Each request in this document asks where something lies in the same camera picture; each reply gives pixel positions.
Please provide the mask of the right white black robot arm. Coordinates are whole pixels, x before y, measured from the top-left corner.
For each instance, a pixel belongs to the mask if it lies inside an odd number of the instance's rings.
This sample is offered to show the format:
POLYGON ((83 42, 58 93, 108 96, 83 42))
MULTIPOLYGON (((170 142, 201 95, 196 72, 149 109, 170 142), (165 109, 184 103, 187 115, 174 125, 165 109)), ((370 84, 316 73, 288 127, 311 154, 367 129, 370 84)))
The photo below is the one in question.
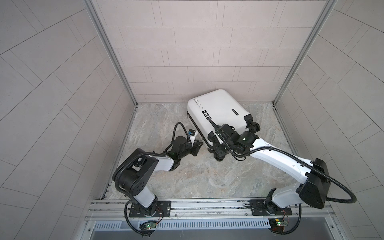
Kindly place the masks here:
POLYGON ((256 133, 261 129, 258 123, 248 123, 247 130, 240 135, 232 126, 220 126, 212 120, 209 122, 214 128, 214 133, 226 146, 227 152, 234 158, 240 160, 252 157, 262 160, 297 181, 282 189, 271 189, 260 208, 261 211, 276 216, 291 205, 301 206, 305 203, 322 209, 326 202, 357 202, 357 197, 348 187, 329 176, 327 164, 323 160, 310 161, 272 146, 257 136, 256 133))

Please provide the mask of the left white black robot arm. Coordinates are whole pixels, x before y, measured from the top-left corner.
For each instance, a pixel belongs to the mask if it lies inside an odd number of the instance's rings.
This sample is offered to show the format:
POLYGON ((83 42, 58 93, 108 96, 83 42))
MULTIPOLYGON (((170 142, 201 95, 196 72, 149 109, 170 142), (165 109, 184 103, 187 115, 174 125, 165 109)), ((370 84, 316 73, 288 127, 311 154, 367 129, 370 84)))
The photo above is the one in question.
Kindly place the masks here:
POLYGON ((158 207, 158 197, 148 188, 147 183, 153 172, 174 171, 181 163, 181 159, 193 155, 196 156, 203 142, 196 140, 198 132, 193 129, 186 130, 185 126, 176 123, 170 145, 161 153, 146 152, 136 149, 115 170, 113 181, 118 192, 124 194, 129 200, 124 206, 124 217, 128 226, 142 237, 150 237, 165 216, 164 211, 158 207), (134 210, 153 216, 159 213, 157 221, 147 221, 137 229, 130 222, 128 212, 134 210))

